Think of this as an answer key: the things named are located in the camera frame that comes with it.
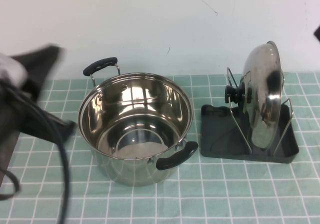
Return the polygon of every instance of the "electrical cable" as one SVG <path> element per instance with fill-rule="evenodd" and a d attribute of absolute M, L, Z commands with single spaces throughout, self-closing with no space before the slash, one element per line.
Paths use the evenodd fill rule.
<path fill-rule="evenodd" d="M 68 204 L 69 204 L 69 193 L 70 193 L 70 175 L 69 175 L 69 161 L 66 150 L 64 148 L 63 139 L 56 128 L 56 126 L 52 123 L 52 121 L 46 116 L 43 110 L 37 106 L 29 97 L 25 96 L 19 89 L 0 80 L 0 86 L 6 90 L 16 101 L 23 104 L 23 107 L 27 108 L 29 113 L 33 115 L 33 117 L 38 120 L 42 125 L 47 127 L 47 131 L 52 135 L 53 143 L 57 145 L 60 159 L 62 163 L 62 171 L 63 171 L 63 180 L 64 180 L 64 191 L 62 197 L 62 204 L 60 209 L 60 215 L 58 219 L 58 224 L 64 224 L 67 212 L 68 212 Z"/>

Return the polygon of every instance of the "stainless steel lid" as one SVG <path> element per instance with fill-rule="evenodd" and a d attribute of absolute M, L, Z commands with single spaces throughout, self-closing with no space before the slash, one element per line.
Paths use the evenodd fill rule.
<path fill-rule="evenodd" d="M 279 52 L 269 41 L 248 56 L 239 87 L 232 91 L 226 88 L 226 102 L 231 96 L 246 117 L 246 139 L 263 150 L 271 146 L 277 131 L 283 83 Z"/>

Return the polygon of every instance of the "green tiled countertop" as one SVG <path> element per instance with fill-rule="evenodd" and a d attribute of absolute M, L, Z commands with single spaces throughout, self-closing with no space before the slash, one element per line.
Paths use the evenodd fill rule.
<path fill-rule="evenodd" d="M 200 141 L 200 108 L 224 106 L 225 75 L 171 76 L 192 100 L 187 138 Z M 106 179 L 77 134 L 66 144 L 71 170 L 70 224 L 320 224 L 320 73 L 285 73 L 300 152 L 292 164 L 207 158 L 197 151 L 169 179 L 128 187 Z M 49 81 L 39 105 L 77 121 L 91 80 Z M 56 223 L 61 164 L 52 143 L 21 134 L 9 169 L 22 191 L 0 201 L 0 224 Z M 0 193 L 12 190 L 4 179 Z"/>

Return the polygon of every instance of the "pot rim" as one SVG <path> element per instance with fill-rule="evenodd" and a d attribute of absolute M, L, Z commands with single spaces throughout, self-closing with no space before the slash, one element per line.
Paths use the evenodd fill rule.
<path fill-rule="evenodd" d="M 83 110 L 85 109 L 85 107 L 88 105 L 88 103 L 92 100 L 92 98 L 99 93 L 104 87 L 108 87 L 111 86 L 114 83 L 120 82 L 124 79 L 136 79 L 136 78 L 146 78 L 146 79 L 154 79 L 157 81 L 161 81 L 163 83 L 166 83 L 168 86 L 170 86 L 172 89 L 174 89 L 176 92 L 178 92 L 181 97 L 183 98 L 183 100 L 185 101 L 186 105 L 187 105 L 187 109 L 188 109 L 188 122 L 187 125 L 184 129 L 184 132 L 182 133 L 182 135 L 179 137 L 179 139 L 169 148 L 163 150 L 162 152 L 159 153 L 155 153 L 153 155 L 150 156 L 146 156 L 146 157 L 140 157 L 140 158 L 121 158 L 121 157 L 115 157 L 109 154 L 106 154 L 100 150 L 98 150 L 96 147 L 94 147 L 86 138 L 86 136 L 84 135 L 83 132 L 83 128 L 82 128 L 82 124 L 81 121 L 83 119 Z M 185 137 L 187 136 L 188 131 L 190 130 L 190 127 L 192 125 L 192 121 L 194 118 L 194 109 L 193 106 L 190 102 L 190 98 L 188 97 L 188 95 L 182 90 L 182 88 L 177 85 L 173 80 L 170 80 L 167 77 L 164 77 L 162 75 L 158 75 L 158 74 L 154 74 L 154 73 L 147 73 L 147 72 L 130 72 L 130 73 L 125 73 L 125 74 L 121 74 L 121 75 L 117 75 L 114 77 L 111 77 L 105 81 L 103 81 L 102 83 L 100 83 L 99 85 L 95 86 L 87 95 L 86 97 L 83 99 L 80 109 L 78 111 L 78 127 L 81 133 L 81 136 L 83 137 L 83 139 L 85 140 L 85 142 L 91 147 L 92 150 L 107 156 L 109 158 L 113 158 L 113 159 L 118 159 L 118 160 L 124 160 L 124 161 L 133 161 L 133 160 L 144 160 L 144 159 L 150 159 L 153 158 L 155 156 L 161 155 L 164 152 L 174 148 L 177 144 L 181 143 Z"/>

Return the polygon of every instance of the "pot handle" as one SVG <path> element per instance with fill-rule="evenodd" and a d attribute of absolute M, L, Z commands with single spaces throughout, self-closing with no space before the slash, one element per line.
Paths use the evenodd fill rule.
<path fill-rule="evenodd" d="M 195 141 L 188 141 L 185 144 L 184 149 L 176 152 L 170 157 L 159 158 L 156 161 L 155 167 L 160 171 L 174 168 L 188 160 L 196 152 L 197 149 L 198 143 L 196 143 Z"/>
<path fill-rule="evenodd" d="M 109 58 L 97 60 L 96 62 L 87 66 L 83 70 L 83 75 L 85 75 L 86 77 L 90 77 L 93 73 L 100 71 L 101 69 L 109 66 L 115 66 L 118 69 L 118 74 L 120 75 L 120 68 L 117 65 L 117 63 L 118 63 L 118 59 L 116 57 L 109 57 Z"/>

